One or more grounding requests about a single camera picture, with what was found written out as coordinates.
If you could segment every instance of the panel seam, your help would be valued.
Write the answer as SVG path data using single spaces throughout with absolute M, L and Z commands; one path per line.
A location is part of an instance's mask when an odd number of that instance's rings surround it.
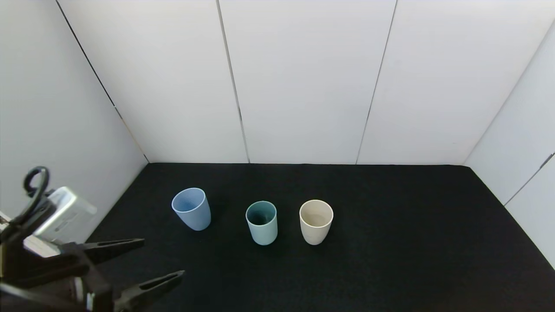
M 382 53 L 382 59 L 380 62 L 380 68 L 378 69 L 378 75 L 376 76 L 376 83 L 374 84 L 374 91 L 372 92 L 372 98 L 370 99 L 370 106 L 368 107 L 368 113 L 366 115 L 366 123 L 364 124 L 364 130 L 362 131 L 362 138 L 360 139 L 359 152 L 356 154 L 355 165 L 359 164 L 360 151 L 362 150 L 362 143 L 364 142 L 364 134 L 366 133 L 366 127 L 368 126 L 368 119 L 370 119 L 370 110 L 372 109 L 372 104 L 374 102 L 374 96 L 376 95 L 376 88 L 378 86 L 378 80 L 380 79 L 380 73 L 382 65 L 384 64 L 385 52 L 387 50 L 387 43 L 389 42 L 389 36 L 391 34 L 391 27 L 393 26 L 393 19 L 395 18 L 395 12 L 397 11 L 398 0 L 395 0 L 395 6 L 393 7 L 393 14 L 391 15 L 391 23 L 389 24 L 389 31 L 387 32 L 387 38 L 385 40 L 384 52 Z
M 115 106 L 114 101 L 112 101 L 112 98 L 110 97 L 110 94 L 108 94 L 108 91 L 106 90 L 106 88 L 104 87 L 104 84 L 102 83 L 102 80 L 100 80 L 100 77 L 97 74 L 97 71 L 94 69 L 93 65 L 90 62 L 89 57 L 87 56 L 87 54 L 85 53 L 85 50 L 83 49 L 83 46 L 81 45 L 81 42 L 79 42 L 79 39 L 77 38 L 77 35 L 75 34 L 75 31 L 73 31 L 73 27 L 71 27 L 71 24 L 69 23 L 69 20 L 67 18 L 67 16 L 65 16 L 65 12 L 62 9 L 62 6 L 60 5 L 60 2 L 58 0 L 56 0 L 56 4 L 58 5 L 58 8 L 60 9 L 60 12 L 62 13 L 62 16 L 65 19 L 65 23 L 68 25 L 69 30 L 71 31 L 71 34 L 73 34 L 73 38 L 75 38 L 75 41 L 77 41 L 77 44 L 79 45 L 79 48 L 81 49 L 81 52 L 83 52 L 83 55 L 85 56 L 85 59 L 87 60 L 87 63 L 89 63 L 90 68 L 93 70 L 94 75 L 96 76 L 98 83 L 100 83 L 100 86 L 102 87 L 102 90 L 104 90 L 104 93 L 106 94 L 106 96 L 108 97 L 108 99 L 110 100 L 110 103 L 112 104 L 112 106 L 115 109 L 115 112 L 118 114 L 119 118 L 122 120 L 123 125 L 125 126 L 125 128 L 127 129 L 127 132 L 129 133 L 129 135 L 131 135 L 131 139 L 135 142 L 135 144 L 137 145 L 137 147 L 139 148 L 139 151 L 143 154 L 144 159 L 147 160 L 148 163 L 150 163 L 150 161 L 148 160 L 147 155 L 144 153 L 143 148 L 141 148 L 139 142 L 137 142 L 137 140 L 135 139 L 135 136 L 133 135 L 133 133 L 131 132 L 131 130 L 129 129 L 129 127 L 127 126 L 127 124 L 125 123 L 125 120 L 123 120 L 122 115 L 119 113 L 118 108 Z
M 530 64 L 532 64 L 532 61 L 534 61 L 534 59 L 536 58 L 536 55 L 538 54 L 538 51 L 540 50 L 540 48 L 544 45 L 544 42 L 547 38 L 547 35 L 549 34 L 549 30 L 551 29 L 551 27 L 555 27 L 555 19 L 553 20 L 553 22 L 551 23 L 551 26 L 547 29 L 545 35 L 543 35 L 542 40 L 540 41 L 538 47 L 536 48 L 536 51 L 534 51 L 534 53 L 532 54 L 532 57 L 530 58 L 530 61 L 528 61 L 528 64 L 526 64 L 526 67 L 524 68 L 524 70 L 522 71 L 521 75 L 518 77 L 517 82 L 514 84 L 513 88 L 511 89 L 511 91 L 509 92 L 509 95 L 507 96 L 507 98 L 505 99 L 505 101 L 503 101 L 503 105 L 501 105 L 501 107 L 499 108 L 499 110 L 497 111 L 497 113 L 495 114 L 495 116 L 493 117 L 493 119 L 491 120 L 490 124 L 487 126 L 486 130 L 482 133 L 482 136 L 480 136 L 480 139 L 478 139 L 478 141 L 476 142 L 476 144 L 474 144 L 474 146 L 472 147 L 472 149 L 470 150 L 470 153 L 468 155 L 466 155 L 465 161 L 462 163 L 463 165 L 466 165 L 466 162 L 468 161 L 468 159 L 470 158 L 470 155 L 472 155 L 472 153 L 474 152 L 474 150 L 476 150 L 476 148 L 478 147 L 478 145 L 480 144 L 480 142 L 484 139 L 484 137 L 486 136 L 486 133 L 489 131 L 489 129 L 491 128 L 491 126 L 493 125 L 493 123 L 495 122 L 495 119 L 497 118 L 497 116 L 499 116 L 499 114 L 501 113 L 501 111 L 503 110 L 503 108 L 505 107 L 505 105 L 507 104 L 507 102 L 509 101 L 509 99 L 511 98 L 511 96 L 514 93 L 514 90 L 517 88 L 517 86 L 520 84 L 522 77 L 524 77 L 524 75 L 526 74 L 526 72 L 528 71 Z
M 235 85 L 235 77 L 233 76 L 233 67 L 231 66 L 231 58 L 229 56 L 228 39 L 225 35 L 224 19 L 221 16 L 220 0 L 216 0 L 216 7 L 218 8 L 218 17 L 220 18 L 221 35 L 224 39 L 225 55 L 228 58 L 229 74 L 231 76 L 231 85 L 233 86 L 233 93 L 235 96 L 235 104 L 237 106 L 237 113 L 239 114 L 239 123 L 241 124 L 241 133 L 243 135 L 243 143 L 245 144 L 246 159 L 250 164 L 249 149 L 246 145 L 245 127 L 243 125 L 243 115 L 241 114 L 241 106 L 239 106 L 239 97 L 237 96 L 237 87 Z
M 549 156 L 547 157 L 547 159 L 544 160 L 543 164 L 538 168 L 538 170 L 536 170 L 536 172 L 534 172 L 534 174 L 532 174 L 532 176 L 526 181 L 526 183 L 524 183 L 524 185 L 522 185 L 522 186 L 518 189 L 518 191 L 517 191 L 516 193 L 514 193 L 514 194 L 511 196 L 511 198 L 509 198 L 509 200 L 508 200 L 506 203 L 503 204 L 503 206 L 507 206 L 507 204 L 510 203 L 511 200 L 512 200 L 518 193 L 520 193 L 520 191 L 528 184 L 528 182 L 530 182 L 530 181 L 536 176 L 536 174 L 538 174 L 538 172 L 540 172 L 540 170 L 542 170 L 542 168 L 543 168 L 547 163 L 549 163 L 549 162 L 552 160 L 554 154 L 555 154 L 555 153 L 549 155 Z

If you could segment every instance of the cup rim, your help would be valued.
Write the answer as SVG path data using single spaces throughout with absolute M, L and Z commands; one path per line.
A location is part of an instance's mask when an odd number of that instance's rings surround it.
M 246 214 L 249 212 L 249 209 L 257 203 L 268 203 L 268 204 L 272 205 L 272 207 L 274 207 L 274 217 L 270 221 L 268 221 L 268 223 L 266 223 L 266 224 L 262 224 L 262 225 L 254 224 L 251 221 L 249 221 L 249 218 L 246 216 Z M 271 202 L 267 201 L 267 200 L 259 200 L 258 202 L 254 202 L 254 203 L 250 204 L 250 206 L 245 211 L 245 219 L 246 219 L 247 223 L 249 223 L 249 225 L 252 225 L 254 227 L 265 227 L 266 225 L 272 223 L 274 221 L 274 219 L 277 218 L 277 217 L 278 217 L 278 210 L 276 209 L 276 206 L 274 204 L 272 204 Z
M 174 201 L 175 201 L 175 199 L 177 198 L 177 196 L 179 196 L 179 194 L 181 194 L 181 193 L 183 193 L 183 192 L 185 192 L 185 191 L 188 191 L 188 190 L 199 190 L 199 191 L 203 192 L 203 201 L 200 202 L 200 204 L 198 204 L 198 206 L 196 206 L 195 208 L 193 208 L 193 209 L 191 209 L 191 210 L 187 210 L 187 211 L 185 211 L 185 212 L 181 212 L 181 211 L 179 211 L 179 210 L 176 210 L 176 209 L 174 208 Z M 197 208 L 199 208 L 200 206 L 202 206 L 202 204 L 204 204 L 205 201 L 206 201 L 206 193 L 204 192 L 203 189 L 200 189 L 200 188 L 188 188 L 188 189 L 184 189 L 184 190 L 180 191 L 179 193 L 177 193 L 177 194 L 174 196 L 174 198 L 171 200 L 171 208 L 175 211 L 175 213 L 190 213 L 190 212 L 195 211 L 195 210 L 196 210 Z
M 330 209 L 330 211 L 331 211 L 331 219 L 330 219 L 326 224 L 324 224 L 324 225 L 322 225 L 322 226 L 320 226 L 320 227 L 315 227 L 314 225 L 310 225 L 310 224 L 308 224 L 306 221 L 303 220 L 302 215 L 301 215 L 302 208 L 303 208 L 306 204 L 308 204 L 308 203 L 310 203 L 310 202 L 320 202 L 320 203 L 324 203 L 324 204 L 326 205 L 326 207 L 328 207 L 328 208 Z M 301 208 L 299 209 L 299 219 L 301 219 L 301 222 L 303 222 L 305 225 L 307 225 L 307 226 L 309 226 L 309 227 L 311 227 L 311 228 L 313 228 L 313 229 L 325 228 L 325 227 L 327 227 L 328 225 L 330 225 L 331 222 L 334 220 L 334 210 L 331 208 L 330 204 L 328 204 L 327 202 L 325 202 L 325 201 L 323 201 L 323 200 L 320 200 L 320 199 L 311 199 L 311 200 L 307 200 L 304 204 L 301 205 Z

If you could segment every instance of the black cable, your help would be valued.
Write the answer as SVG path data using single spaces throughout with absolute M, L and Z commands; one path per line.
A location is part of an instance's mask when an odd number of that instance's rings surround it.
M 41 175 L 41 180 L 38 187 L 34 188 L 31 186 L 31 181 L 37 174 Z M 27 204 L 27 207 L 23 210 L 23 212 L 13 220 L 14 223 L 21 225 L 22 223 L 27 221 L 28 218 L 33 214 L 35 208 L 41 201 L 44 192 L 46 191 L 46 187 L 48 187 L 49 180 L 50 172 L 48 171 L 48 168 L 38 166 L 29 170 L 29 172 L 25 176 L 25 179 L 23 179 L 23 188 L 27 192 L 27 196 L 31 197 L 31 201 L 29 202 L 29 204 Z
M 31 181 L 37 174 L 41 175 L 41 179 L 39 181 L 38 187 L 35 188 L 31 186 Z M 39 203 L 43 199 L 44 192 L 46 191 L 46 187 L 48 187 L 49 180 L 50 173 L 48 171 L 48 168 L 38 166 L 29 170 L 29 172 L 23 179 L 23 188 L 25 189 L 25 192 L 27 192 L 27 196 L 31 197 L 31 201 L 27 204 L 27 207 L 23 210 L 22 213 L 8 222 L 9 226 L 7 226 L 0 233 L 0 241 L 7 240 L 9 237 L 11 237 L 13 233 L 20 229 L 21 225 L 29 220 L 29 218 L 33 215 Z

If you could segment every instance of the white backdrop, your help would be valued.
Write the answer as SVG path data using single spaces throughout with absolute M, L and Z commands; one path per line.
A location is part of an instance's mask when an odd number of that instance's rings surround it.
M 51 1 L 0 1 L 0 208 L 27 205 L 23 177 L 51 170 L 98 208 L 83 242 L 147 161 L 102 90 L 62 13 Z
M 462 164 L 555 18 L 536 0 L 60 3 L 153 162 Z
M 465 165 L 506 204 L 553 152 L 555 24 Z

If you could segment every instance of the blue cup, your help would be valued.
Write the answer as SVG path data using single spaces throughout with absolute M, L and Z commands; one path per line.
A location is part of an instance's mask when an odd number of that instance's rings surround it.
M 270 202 L 256 202 L 245 213 L 250 235 L 259 245 L 269 245 L 278 237 L 278 211 Z
M 171 208 L 195 231 L 202 231 L 210 225 L 210 206 L 206 194 L 199 188 L 180 191 L 171 201 Z

